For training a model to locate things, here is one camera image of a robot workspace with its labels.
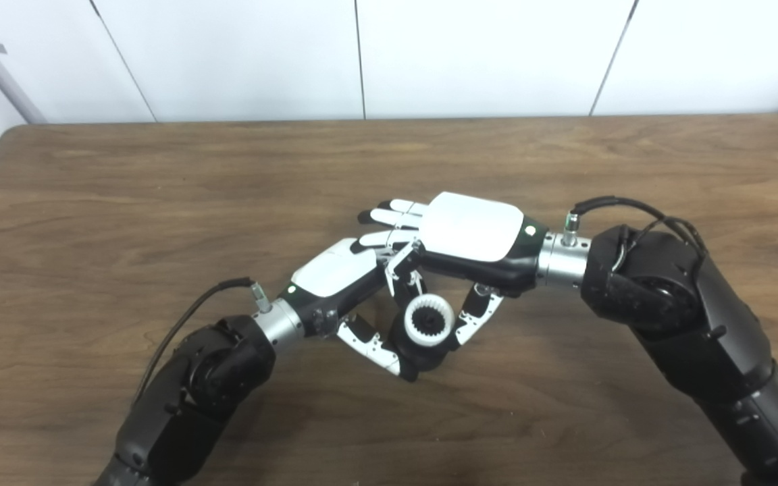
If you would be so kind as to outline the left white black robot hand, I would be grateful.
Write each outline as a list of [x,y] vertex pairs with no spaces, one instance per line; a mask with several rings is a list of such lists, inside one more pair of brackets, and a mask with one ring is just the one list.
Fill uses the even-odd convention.
[[360,247],[342,239],[297,269],[279,295],[287,329],[301,338],[336,336],[343,344],[399,379],[419,378],[414,364],[354,310],[383,288],[392,288],[389,248]]

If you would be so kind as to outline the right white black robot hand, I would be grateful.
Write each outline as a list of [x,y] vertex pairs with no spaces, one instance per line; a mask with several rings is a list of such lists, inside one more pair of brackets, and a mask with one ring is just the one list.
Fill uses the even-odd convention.
[[504,298],[537,286],[548,228],[513,205],[442,192],[427,204],[381,202],[359,213],[359,221],[383,225],[359,237],[353,249],[389,251],[384,269],[392,295],[426,292],[421,269],[473,284],[448,339],[450,350],[466,344]]

